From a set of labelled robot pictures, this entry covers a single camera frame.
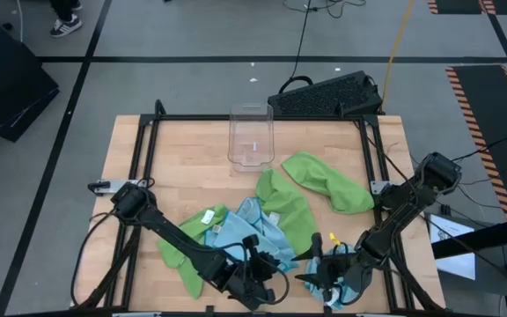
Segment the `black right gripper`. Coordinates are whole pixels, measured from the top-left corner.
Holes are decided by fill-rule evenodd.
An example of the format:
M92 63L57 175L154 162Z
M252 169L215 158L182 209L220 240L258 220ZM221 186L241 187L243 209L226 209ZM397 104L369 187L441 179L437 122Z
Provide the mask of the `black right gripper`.
M361 263L360 254L355 251L353 254L326 255L322 250L321 234L314 233L311 240L312 246L302 254L295 256L293 261L313 259L315 272L295 275L295 278L322 289L325 301L332 298L333 283L340 276L351 288L363 295L366 287L371 283L372 273L371 269Z

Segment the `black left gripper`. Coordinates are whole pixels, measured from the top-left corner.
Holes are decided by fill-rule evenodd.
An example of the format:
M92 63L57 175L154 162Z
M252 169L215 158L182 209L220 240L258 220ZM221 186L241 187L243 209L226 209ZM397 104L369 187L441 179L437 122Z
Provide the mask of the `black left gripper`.
M253 234L246 236L238 247L246 254L243 260L232 255L226 255L227 260L234 266L233 272L224 285L230 293L230 299L236 299L250 311L260 305L273 306L276 295L273 289L261 289L261 280L269 280L278 271L280 261L267 252L258 252L258 237Z

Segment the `green microfiber towel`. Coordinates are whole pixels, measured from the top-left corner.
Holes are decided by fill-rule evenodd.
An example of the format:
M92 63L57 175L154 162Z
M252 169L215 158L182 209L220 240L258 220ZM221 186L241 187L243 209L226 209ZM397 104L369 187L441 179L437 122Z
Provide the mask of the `green microfiber towel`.
M283 232L295 254L307 251L318 231L308 200L275 169L267 169L258 179L255 194L267 215L279 216L276 226Z
M375 206L367 189L307 151L284 160L282 168L301 187L326 196L336 213L363 213Z
M194 241L204 245L206 231L213 225L223 222L228 211L223 203L207 207L182 222L180 229ZM167 241L160 240L157 247L165 266L169 269L178 270L188 294L193 299L200 298L203 280L198 276L197 270L193 267L191 261Z

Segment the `clear plastic bin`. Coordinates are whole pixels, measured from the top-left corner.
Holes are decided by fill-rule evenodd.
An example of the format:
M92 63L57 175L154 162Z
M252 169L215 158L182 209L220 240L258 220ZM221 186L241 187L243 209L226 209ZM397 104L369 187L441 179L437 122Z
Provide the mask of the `clear plastic bin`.
M237 172L261 172L275 159L273 108L267 104L231 107L227 158Z

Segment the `black perforated computer case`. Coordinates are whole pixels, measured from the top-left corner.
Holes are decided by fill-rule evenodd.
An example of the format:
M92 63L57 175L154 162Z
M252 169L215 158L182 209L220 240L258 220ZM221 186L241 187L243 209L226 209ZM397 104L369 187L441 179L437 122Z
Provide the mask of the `black perforated computer case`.
M286 92L287 82L278 94L268 98L268 104L278 114L376 114L382 104L374 80L361 70L318 83L308 77L294 77L295 80L305 81L308 85Z

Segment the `black metal beam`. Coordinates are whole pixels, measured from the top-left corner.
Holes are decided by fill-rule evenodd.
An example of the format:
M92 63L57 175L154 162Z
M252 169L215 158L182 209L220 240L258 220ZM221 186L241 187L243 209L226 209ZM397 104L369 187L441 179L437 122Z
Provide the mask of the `black metal beam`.
M507 245L507 222L433 243L435 259Z

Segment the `black cabinet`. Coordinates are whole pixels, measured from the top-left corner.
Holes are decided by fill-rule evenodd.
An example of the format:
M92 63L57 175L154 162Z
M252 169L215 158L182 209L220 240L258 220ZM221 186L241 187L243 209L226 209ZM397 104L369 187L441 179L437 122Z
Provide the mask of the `black cabinet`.
M33 52L0 28L0 137L17 142L58 92Z

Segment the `person's leg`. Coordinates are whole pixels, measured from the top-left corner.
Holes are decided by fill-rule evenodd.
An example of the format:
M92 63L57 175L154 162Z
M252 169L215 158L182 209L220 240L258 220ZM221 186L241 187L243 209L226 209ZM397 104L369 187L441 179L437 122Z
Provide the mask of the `person's leg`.
M71 0L49 0L50 5L57 17L62 21L71 21L73 10Z

